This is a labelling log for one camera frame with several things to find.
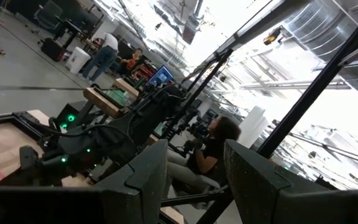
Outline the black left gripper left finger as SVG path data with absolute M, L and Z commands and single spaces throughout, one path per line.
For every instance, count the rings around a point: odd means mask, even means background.
M 157 224 L 167 176 L 167 140 L 144 149 L 96 184 L 101 189 L 95 224 Z

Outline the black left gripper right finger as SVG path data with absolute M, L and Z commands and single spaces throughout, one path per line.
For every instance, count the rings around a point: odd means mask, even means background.
M 334 224 L 338 217 L 317 193 L 328 189 L 234 140 L 225 142 L 227 179 L 243 224 Z

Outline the person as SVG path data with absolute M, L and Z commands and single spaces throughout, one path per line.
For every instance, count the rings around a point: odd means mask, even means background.
M 187 159 L 168 150 L 164 198 L 168 197 L 173 180 L 198 192 L 202 192 L 208 186 L 202 181 L 202 175 L 220 184 L 226 180 L 223 164 L 224 143 L 227 139 L 238 140 L 241 130 L 230 118 L 220 116 L 208 126 L 208 132 L 209 137 L 205 142 L 200 139 L 193 140 L 195 149 Z
M 94 58 L 87 64 L 82 74 L 78 75 L 80 79 L 87 79 L 90 71 L 93 67 L 99 64 L 98 69 L 94 72 L 93 76 L 89 78 L 88 82 L 93 84 L 94 81 L 106 71 L 108 67 L 115 61 L 118 53 L 118 40 L 113 36 L 112 33 L 105 33 L 103 35 L 103 43 L 98 51 L 98 53 L 94 56 Z
M 130 72 L 133 69 L 133 67 L 136 65 L 138 60 L 141 58 L 142 52 L 143 50 L 138 48 L 135 49 L 133 53 L 123 56 L 120 61 L 118 74 L 126 75 L 128 72 Z

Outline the black device with green light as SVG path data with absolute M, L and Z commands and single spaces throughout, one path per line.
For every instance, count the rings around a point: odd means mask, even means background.
M 62 129 L 67 129 L 68 125 L 74 122 L 77 115 L 79 113 L 79 109 L 73 106 L 73 104 L 67 103 L 65 107 L 62 109 L 60 114 L 56 117 L 57 124 Z

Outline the wooden workbench top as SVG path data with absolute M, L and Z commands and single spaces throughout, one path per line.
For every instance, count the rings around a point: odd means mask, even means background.
M 112 118 L 121 118 L 124 113 L 112 102 L 113 99 L 96 87 L 88 87 L 83 90 L 83 96 L 104 114 Z
M 131 86 L 129 83 L 127 83 L 122 78 L 115 79 L 113 86 L 118 87 L 118 88 L 128 92 L 130 95 L 132 95 L 134 97 L 137 97 L 139 94 L 139 92 L 133 86 Z

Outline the monitor with blue screen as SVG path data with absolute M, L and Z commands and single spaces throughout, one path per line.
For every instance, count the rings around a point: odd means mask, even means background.
M 173 74 L 171 71 L 165 66 L 162 65 L 152 76 L 149 78 L 149 84 L 156 85 L 157 82 L 162 84 L 170 83 L 173 81 Z

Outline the white bin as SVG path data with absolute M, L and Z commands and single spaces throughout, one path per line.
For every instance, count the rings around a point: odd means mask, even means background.
M 91 56 L 83 49 L 75 47 L 68 58 L 65 67 L 69 69 L 71 73 L 77 74 L 90 58 Z

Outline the black bag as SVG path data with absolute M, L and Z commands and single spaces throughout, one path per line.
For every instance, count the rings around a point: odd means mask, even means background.
M 54 38 L 48 37 L 40 41 L 42 43 L 41 51 L 50 57 L 53 61 L 59 62 L 67 52 L 65 48 Z

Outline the black table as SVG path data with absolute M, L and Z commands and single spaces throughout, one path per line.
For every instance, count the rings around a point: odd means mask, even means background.
M 71 32 L 71 36 L 69 39 L 62 45 L 63 49 L 67 49 L 67 47 L 73 42 L 74 38 L 80 34 L 83 37 L 87 38 L 87 35 L 76 25 L 74 25 L 72 22 L 70 22 L 67 19 L 61 19 L 59 16 L 55 16 L 55 18 L 62 24 L 61 28 L 57 31 L 57 33 L 54 36 L 54 40 L 57 40 L 58 38 L 62 37 L 66 30 Z

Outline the black round spotlight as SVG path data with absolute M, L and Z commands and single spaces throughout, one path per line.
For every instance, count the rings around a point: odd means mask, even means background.
M 265 45 L 270 45 L 272 42 L 274 42 L 278 38 L 278 36 L 281 34 L 282 29 L 283 29 L 282 26 L 274 28 L 274 30 L 272 30 L 268 34 L 268 36 L 266 36 L 266 38 L 263 40 L 263 43 Z

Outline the grey office chair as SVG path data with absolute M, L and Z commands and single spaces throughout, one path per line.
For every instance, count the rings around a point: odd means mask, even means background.
M 35 23 L 43 29 L 55 30 L 60 23 L 62 13 L 63 9 L 60 6 L 52 0 L 48 0 L 43 6 L 39 5 L 35 12 Z

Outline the black metal rig frame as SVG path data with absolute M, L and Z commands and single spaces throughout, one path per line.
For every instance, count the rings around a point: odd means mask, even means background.
M 279 122 L 272 134 L 263 143 L 259 155 L 269 159 L 269 155 L 288 135 L 307 109 L 328 86 L 329 82 L 339 73 L 344 62 L 358 54 L 358 27 L 345 41 L 335 56 L 327 63 L 320 74 L 294 104 L 288 114 Z M 174 114 L 179 119 L 184 108 L 178 107 Z M 58 223 L 75 221 L 75 212 L 89 212 L 90 220 L 100 214 L 102 190 L 93 187 L 64 188 L 56 186 L 0 186 L 0 221 Z M 330 190 L 317 193 L 323 199 L 330 212 L 337 214 L 334 224 L 358 224 L 358 190 Z M 236 202 L 230 185 L 223 192 L 210 192 L 189 195 L 161 201 L 160 210 L 171 205 L 184 205 L 194 202 L 210 201 L 212 206 L 201 217 L 198 224 L 212 224 L 222 214 L 227 204 Z

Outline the silver ventilation duct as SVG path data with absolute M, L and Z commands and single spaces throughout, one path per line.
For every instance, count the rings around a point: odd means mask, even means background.
M 296 11 L 283 26 L 304 47 L 328 62 L 357 27 L 338 6 L 342 0 L 313 0 Z M 339 75 L 358 91 L 358 67 L 343 68 Z

